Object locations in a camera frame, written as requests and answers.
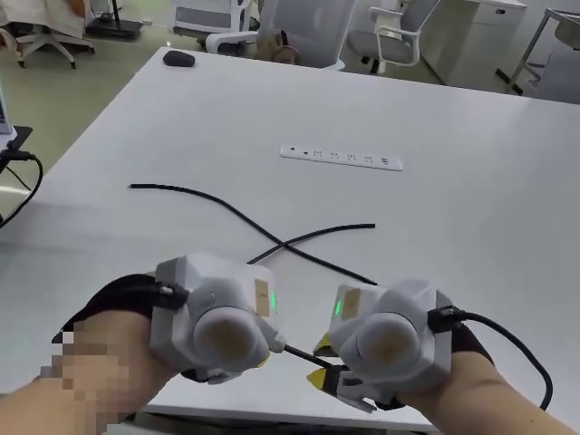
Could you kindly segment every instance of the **cabinet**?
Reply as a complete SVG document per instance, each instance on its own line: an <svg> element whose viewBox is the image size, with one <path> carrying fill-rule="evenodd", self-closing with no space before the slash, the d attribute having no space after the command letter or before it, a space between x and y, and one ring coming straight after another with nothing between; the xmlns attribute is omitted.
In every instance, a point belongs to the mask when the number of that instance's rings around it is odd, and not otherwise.
<svg viewBox="0 0 580 435"><path fill-rule="evenodd" d="M449 86L495 90L496 69L525 11L515 0L441 0L423 29L421 55Z"/></svg>

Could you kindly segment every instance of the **black cable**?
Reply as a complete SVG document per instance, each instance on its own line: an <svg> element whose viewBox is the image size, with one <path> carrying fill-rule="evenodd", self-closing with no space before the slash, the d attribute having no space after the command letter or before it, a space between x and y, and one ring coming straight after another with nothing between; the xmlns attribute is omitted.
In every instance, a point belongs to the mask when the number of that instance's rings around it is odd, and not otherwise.
<svg viewBox="0 0 580 435"><path fill-rule="evenodd" d="M295 347L292 347L288 344L284 346L284 350L285 352L291 353L292 355L306 360L312 364L320 365L324 369L330 369L333 366L322 358L318 358L317 356L311 355L310 353L303 352L300 349L296 349Z"/></svg>
<svg viewBox="0 0 580 435"><path fill-rule="evenodd" d="M302 251L299 251L293 247L291 247L291 245L293 243L298 243L298 242L302 242L304 240L310 239L310 238L314 238L314 237L318 237L318 236L322 236L325 234L331 234L333 232L338 232L338 231L346 231L346 230L350 230L350 229L366 229L366 228L375 228L376 226L374 224L359 224L359 225L344 225L344 226L339 226L339 227L332 227L332 228L327 228L327 229L321 229L318 231L315 231L313 233L310 234L306 234L304 236L300 236L300 237L296 237L293 238L292 240L288 240L286 242L283 242L282 240L280 240L279 238L275 237L274 235L270 234L267 230L265 230L263 227L261 227L260 225L258 225L255 221L253 221L252 219L250 219L249 217L247 217L246 215L244 215L241 211L239 211L238 209L234 208L233 206L231 206L230 204L228 204L226 201L224 201L223 199L214 197L212 195L209 195L208 193L205 192L199 192L197 190L192 190L190 188L179 188L179 187L175 187L175 186L165 186L165 185L157 185L157 184L131 184L130 185L130 189L159 189L159 190L169 190L169 191L176 191L179 193L187 193L190 195L195 195L201 198L205 198L205 199L209 199L210 201L216 202L218 203L220 206L227 208L228 210L230 210L232 213L234 213L236 216L240 217L242 220L244 220L245 222L247 222L247 224L249 224L251 227L255 228L257 231L259 231L261 234L263 234L264 236L268 237L270 240L274 241L275 243L277 243L276 246L274 246L271 249L268 249L265 253L257 256L256 258L253 258L252 260L250 260L248 262L249 265L253 265L255 263L257 263L258 261L266 258L267 256L270 256L272 254L274 254L276 251L278 251L279 249L282 248L286 248L292 252L297 251L298 253L302 253ZM316 258L315 256L309 256L308 254L304 254L305 258L310 259L311 261L314 261L315 263L321 265L321 266L327 266L327 262L323 261L323 260L319 260L318 258ZM333 270L343 273L347 276L350 277L355 277L357 279L358 278L358 274L355 274L354 272L350 272L346 269L342 269L339 266L335 266L335 265L331 265ZM370 279L364 278L362 276L363 279L365 279L369 284L372 285L376 285L373 281L371 281ZM314 363L316 365L319 365L321 367L324 367L325 369L328 369L330 367L332 367L332 364L330 364L329 362L323 360L322 358L319 358L317 356L311 355L310 353L306 353L303 352L299 349L296 349L290 345L286 345L285 346L285 351L288 353L291 353L294 356L297 356L298 358L301 358L303 360L306 360L310 363Z"/></svg>
<svg viewBox="0 0 580 435"><path fill-rule="evenodd" d="M271 256L276 251L279 251L280 249L282 249L284 247L288 247L290 245L293 245L294 243L303 242L303 241L308 240L310 238L323 236L325 234L336 233L338 231L348 231L350 229L374 229L374 228L376 228L376 225L374 225L374 224L357 224L357 225L341 225L339 227L319 229L318 231L315 231L314 233L310 233L310 234L306 234L304 236L293 238L292 240L288 240L287 242L284 242L278 246L274 246L272 249L268 249L264 254L260 254L256 258L253 258L250 261L248 261L247 263L249 265L254 265L258 261L262 261L267 256Z"/></svg>
<svg viewBox="0 0 580 435"><path fill-rule="evenodd" d="M20 176L16 172L14 172L11 168L6 167L6 170L10 172L12 175L14 175L14 177L20 182L20 184L22 184L26 188L26 190L28 190L29 192L32 190L31 188L28 187L26 183L24 183L24 180L21 179Z"/></svg>
<svg viewBox="0 0 580 435"><path fill-rule="evenodd" d="M26 205L34 198L34 196L38 192L38 189L40 188L40 185L43 183L44 178L43 163L34 154L24 153L22 151L13 151L11 153L6 153L4 151L2 153L2 157L6 157L10 160L33 160L36 163L36 166L38 167L38 180L36 181L34 188L30 192L30 194L26 197L26 199L20 203L20 205L9 217L7 217L2 223L0 223L0 229L4 228L6 225L8 225L8 223L12 219L18 216L18 214L23 210L23 208L26 207Z"/></svg>
<svg viewBox="0 0 580 435"><path fill-rule="evenodd" d="M237 208L234 208L233 206L231 206L230 204L228 204L226 201L224 201L223 199L214 197L212 195L209 195L208 193L205 192L200 192L198 190L193 190L191 188L180 188L177 186L166 186L166 185L160 185L160 184L131 184L129 185L130 189L157 189L157 190L168 190L168 191L173 191L173 192L179 192L179 193L187 193L189 195L194 195L196 197L201 197L204 199L208 199L210 201L213 201L217 204L219 204L220 206L227 208L229 211L231 211L232 213L234 213L236 216L238 216L239 218L241 218L244 222L246 222L249 226L253 227L255 230L257 230L259 233L261 233L263 236L268 237L270 240L272 240L274 243L278 244L278 245L283 245L285 242L282 241L281 239L279 239L278 237L274 236L272 233L270 233L269 231L267 231L265 228L263 228L262 226L260 226L259 224L257 224L254 220L250 219L249 217L247 217L245 214L243 214L241 211L239 211ZM369 285L377 285L377 283L375 283L374 281L370 280L369 278L366 278L362 275L359 275L355 272L352 272L348 269L345 269L343 267L337 266L337 265L333 265L332 263L329 263L325 260L321 260L320 258L317 258L315 256L311 256L310 254L306 254L305 252L296 249L293 246L284 246L287 250L289 250L290 252L292 252L293 254L297 255L297 256L301 256L302 258L305 258L307 260L312 261L313 263L316 263L317 265L323 266L323 267L327 267L331 270L333 270L334 272L338 272L339 274L343 274L345 276L349 276L350 278L359 280L365 284L369 284Z"/></svg>
<svg viewBox="0 0 580 435"><path fill-rule="evenodd" d="M472 321L478 322L480 324L484 324L485 326L493 329L497 333L502 334L506 337L510 342L512 342L525 356L526 358L532 363L534 368L540 373L544 382L546 383L546 392L544 393L544 399L540 403L540 409L546 410L550 402L552 401L552 395L554 394L554 384L552 383L552 378L550 374L547 372L546 368L537 360L536 356L530 351L522 341L517 338L514 334L504 328L501 324L494 322L491 319L488 319L486 316L481 314L475 313L468 313L465 311L460 310L456 313L456 317L459 321Z"/></svg>
<svg viewBox="0 0 580 435"><path fill-rule="evenodd" d="M248 262L250 265L253 265L253 264L257 263L258 261L266 258L267 256L270 256L271 254L275 253L279 249L285 248L285 249L288 249L293 254L301 256L302 258L310 260L310 261L312 261L320 266L327 267L335 272L352 277L354 279L358 279L358 280L364 282L365 284L377 285L375 282L373 282L372 280L370 280L368 278L365 278L364 276L361 276L359 274L351 272L351 271L344 269L342 267L333 265L332 263L328 263L328 262L321 260L320 258L317 258L315 256L311 256L309 254L306 254L305 252L302 252L302 251L296 249L295 247L291 246L293 243L297 243L299 241L303 241L303 240L306 240L308 238L321 236L323 234L329 234L329 233L332 233L335 231L342 231L345 229L374 227L374 225L372 225L372 224L362 224L362 225L358 225L358 226L342 226L342 227L327 228L324 230L315 231L314 233L311 233L311 234L308 234L305 236L300 236L300 237L297 237L295 239L283 242L278 237L276 237L273 234L271 234L270 232L268 232L266 229L264 229L259 224L257 224L254 220L252 220L249 217L247 217L246 215L244 215L241 211L234 208L233 206L228 204L223 199L214 197L214 196L209 195L205 192L200 192L200 191L193 190L190 188L180 188L180 187L176 187L176 186L165 186L165 185L158 185L158 184L131 184L130 189L158 189L158 190L175 191L175 192L179 192L179 193L187 193L189 195L194 195L197 197L208 199L210 201L216 202L217 204L221 205L222 207L227 208L229 211L231 211L232 213L237 215L239 218L244 220L248 225L250 225L251 227L256 229L259 233L268 237L273 242L277 243L277 246L267 250L264 254L261 254L260 256L257 256L256 258L250 260ZM534 354L532 354L532 352L527 348L527 346L525 344L523 344L521 342L521 340L519 340L514 334L512 334L510 331L508 331L506 328L504 328L500 324L497 324L496 322L492 321L491 319L488 319L487 317L485 317L483 315L464 312L461 310L457 310L455 307L452 307L452 309L449 310L447 313L444 313L444 311L441 311L441 310L433 310L432 313L435 314L437 317L439 317L439 320L441 320L443 322L474 321L474 322L479 322L479 323L485 324L486 326L488 326L491 329L495 330L496 332L502 334L510 342L512 342L528 358L528 360L532 363L532 365L536 368L536 370L540 373L540 375L544 379L544 381L546 383L546 393L544 395L544 399L542 400L542 402L540 404L540 409L542 409L544 411L547 409L549 403L552 400L552 395L554 392L554 384L552 383L552 379L550 378L550 375L547 372L547 370L544 368L544 366L536 358L536 356ZM303 352L299 349L296 349L290 345L285 346L285 351L288 353L291 353L294 356L297 356L298 358L309 361L310 363L314 363L316 365L319 365L325 369L332 367L332 365L329 362L327 362L321 358L318 358L316 356L313 356L310 353L305 353L305 352Z"/></svg>

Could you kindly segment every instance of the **black mouse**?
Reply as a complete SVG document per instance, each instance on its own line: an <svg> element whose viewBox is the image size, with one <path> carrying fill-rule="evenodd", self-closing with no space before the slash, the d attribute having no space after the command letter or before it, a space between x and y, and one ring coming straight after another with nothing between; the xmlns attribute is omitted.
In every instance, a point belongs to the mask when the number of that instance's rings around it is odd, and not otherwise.
<svg viewBox="0 0 580 435"><path fill-rule="evenodd" d="M180 66L183 68L191 68L193 65L196 64L196 58L193 57L191 54L171 50L170 52L167 52L165 56L163 56L163 62L167 66Z"/></svg>

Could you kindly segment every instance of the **white power strip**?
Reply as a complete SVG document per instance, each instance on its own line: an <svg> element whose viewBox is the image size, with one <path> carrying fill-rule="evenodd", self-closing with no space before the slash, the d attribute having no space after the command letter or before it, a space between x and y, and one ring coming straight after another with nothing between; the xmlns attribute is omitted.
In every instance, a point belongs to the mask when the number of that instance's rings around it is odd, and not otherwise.
<svg viewBox="0 0 580 435"><path fill-rule="evenodd" d="M337 165L402 171L402 164L399 159L377 157L370 153L362 153L359 151L340 152L299 147L282 147L280 149L280 156L287 159L321 161L323 163L334 163Z"/></svg>

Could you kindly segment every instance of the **white table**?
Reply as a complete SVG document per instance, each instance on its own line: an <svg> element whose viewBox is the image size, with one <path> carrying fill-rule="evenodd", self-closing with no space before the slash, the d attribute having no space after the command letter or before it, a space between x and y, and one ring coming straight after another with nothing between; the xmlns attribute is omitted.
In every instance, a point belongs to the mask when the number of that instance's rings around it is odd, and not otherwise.
<svg viewBox="0 0 580 435"><path fill-rule="evenodd" d="M104 284L208 249L245 261L272 246L201 189L281 238L337 224L375 230L303 248L382 283L427 277L454 302L518 335L551 372L550 408L580 429L580 107L195 53L160 50L0 233L0 392L50 362L53 334ZM281 159L279 147L400 156L403 172ZM292 345L325 332L343 277L290 253L265 261ZM544 385L510 343L475 327L499 369L539 402ZM317 392L307 362L275 355L217 387L176 378L148 411L427 429L415 411L368 416Z"/></svg>

